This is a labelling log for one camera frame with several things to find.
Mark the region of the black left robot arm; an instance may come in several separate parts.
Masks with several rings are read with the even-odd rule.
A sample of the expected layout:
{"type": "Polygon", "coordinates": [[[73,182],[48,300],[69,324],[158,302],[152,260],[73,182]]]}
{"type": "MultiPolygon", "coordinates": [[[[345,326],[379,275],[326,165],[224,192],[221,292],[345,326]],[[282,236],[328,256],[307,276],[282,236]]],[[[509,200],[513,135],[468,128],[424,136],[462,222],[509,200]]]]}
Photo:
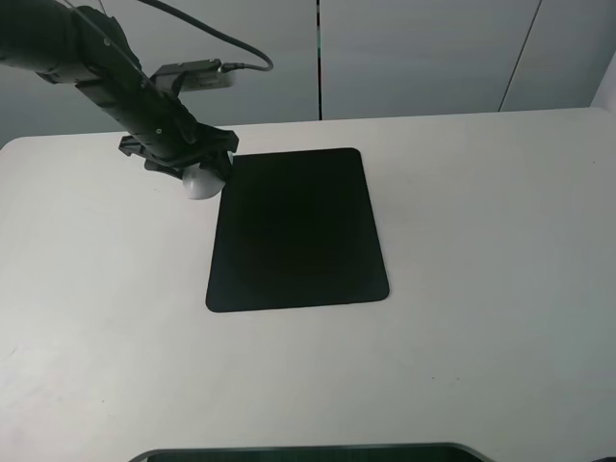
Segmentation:
{"type": "Polygon", "coordinates": [[[1,62],[72,85],[128,132],[136,154],[151,164],[182,169],[211,157],[196,119],[143,73],[119,23],[99,10],[2,2],[1,62]]]}

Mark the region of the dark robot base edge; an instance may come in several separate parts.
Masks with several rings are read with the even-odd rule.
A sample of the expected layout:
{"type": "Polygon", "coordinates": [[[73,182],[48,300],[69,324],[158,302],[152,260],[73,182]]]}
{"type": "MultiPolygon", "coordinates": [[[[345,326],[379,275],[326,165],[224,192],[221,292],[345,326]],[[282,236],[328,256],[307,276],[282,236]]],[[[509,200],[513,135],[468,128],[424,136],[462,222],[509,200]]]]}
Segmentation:
{"type": "Polygon", "coordinates": [[[455,443],[228,449],[153,449],[132,461],[489,461],[455,443]]]}

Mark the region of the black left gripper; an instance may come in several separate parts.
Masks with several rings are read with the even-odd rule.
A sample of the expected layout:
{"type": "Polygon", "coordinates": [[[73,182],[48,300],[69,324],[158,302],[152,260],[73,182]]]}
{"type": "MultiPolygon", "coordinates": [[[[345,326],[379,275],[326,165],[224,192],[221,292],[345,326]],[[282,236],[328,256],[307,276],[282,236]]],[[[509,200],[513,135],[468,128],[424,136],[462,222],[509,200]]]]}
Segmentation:
{"type": "Polygon", "coordinates": [[[125,156],[139,156],[145,170],[175,179],[182,179],[188,167],[157,162],[195,162],[195,167],[227,182],[239,138],[233,131],[196,121],[178,98],[184,80],[184,73],[175,73],[159,87],[132,63],[76,68],[76,89],[131,135],[122,137],[118,146],[125,156]]]}

